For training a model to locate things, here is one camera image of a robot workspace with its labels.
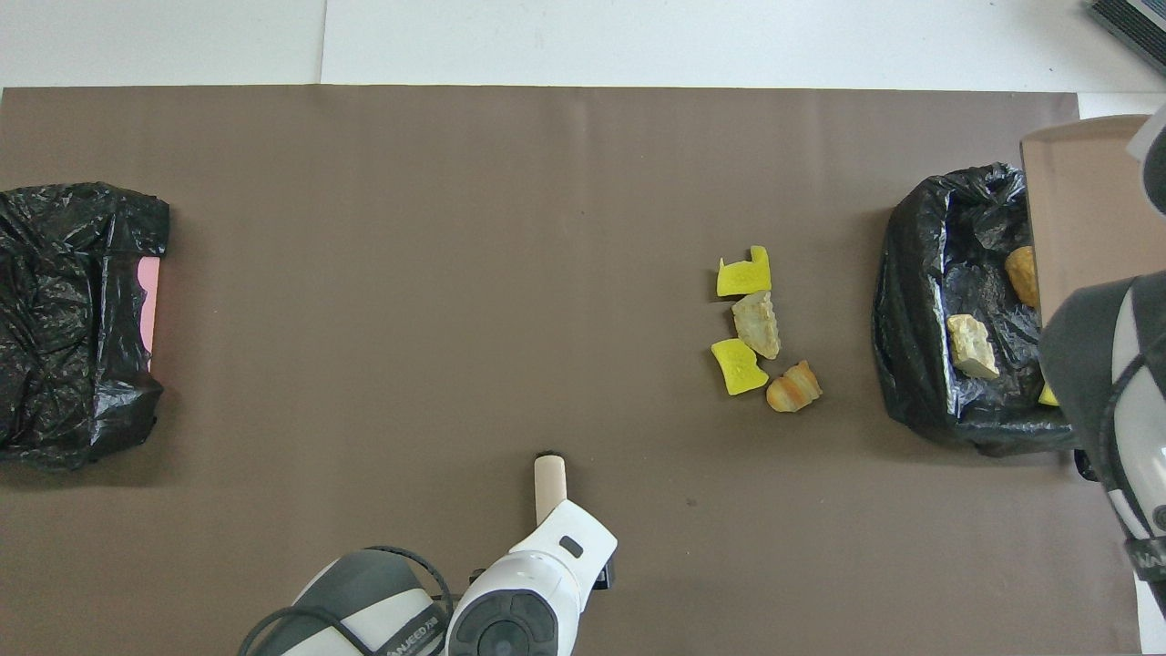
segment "white floor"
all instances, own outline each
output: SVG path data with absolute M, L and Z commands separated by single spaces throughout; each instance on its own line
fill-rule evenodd
M 0 89 L 318 82 L 1069 91 L 1082 117 L 1166 104 L 1166 77 L 1076 0 L 0 0 Z M 1144 592 L 1143 650 L 1166 653 Z

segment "beige cylinder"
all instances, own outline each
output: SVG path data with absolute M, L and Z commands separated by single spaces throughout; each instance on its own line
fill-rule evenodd
M 556 506 L 567 500 L 567 463 L 561 456 L 534 459 L 534 521 L 541 524 Z

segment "brown paper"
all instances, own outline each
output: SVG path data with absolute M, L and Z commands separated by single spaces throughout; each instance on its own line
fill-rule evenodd
M 535 453 L 620 541 L 580 655 L 1137 649 L 1101 489 L 888 419 L 869 311 L 920 179 L 1067 94 L 522 87 L 6 90 L 0 183 L 173 204 L 143 446 L 0 468 L 0 651 L 230 653 L 332 559 L 464 590 L 533 528 Z M 730 398 L 717 260 L 768 246 L 824 396 Z
M 1075 289 L 1166 268 L 1166 220 L 1125 150 L 1147 117 L 1049 127 L 1021 143 L 1041 316 Z

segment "trash bag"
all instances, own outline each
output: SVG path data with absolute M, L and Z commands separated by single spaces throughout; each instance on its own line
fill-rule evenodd
M 1060 409 L 1039 405 L 1040 316 L 1004 269 L 1032 245 L 1024 174 L 1004 163 L 936 175 L 891 214 L 871 311 L 883 401 L 891 418 L 941 444 L 1004 457 L 1076 449 Z M 999 379 L 951 365 L 946 319 L 988 327 Z
M 138 264 L 169 231 L 167 203 L 100 182 L 0 192 L 0 460 L 77 470 L 146 440 Z

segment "brown table surface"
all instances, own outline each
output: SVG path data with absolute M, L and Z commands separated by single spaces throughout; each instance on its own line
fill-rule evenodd
M 143 446 L 0 468 L 0 651 L 233 653 L 342 553 L 455 587 L 533 523 L 531 461 L 620 539 L 577 654 L 1137 650 L 1102 492 L 888 419 L 890 207 L 1019 163 L 1068 94 L 525 87 L 6 90 L 0 186 L 171 203 Z M 729 398 L 712 269 L 770 247 L 780 374 Z

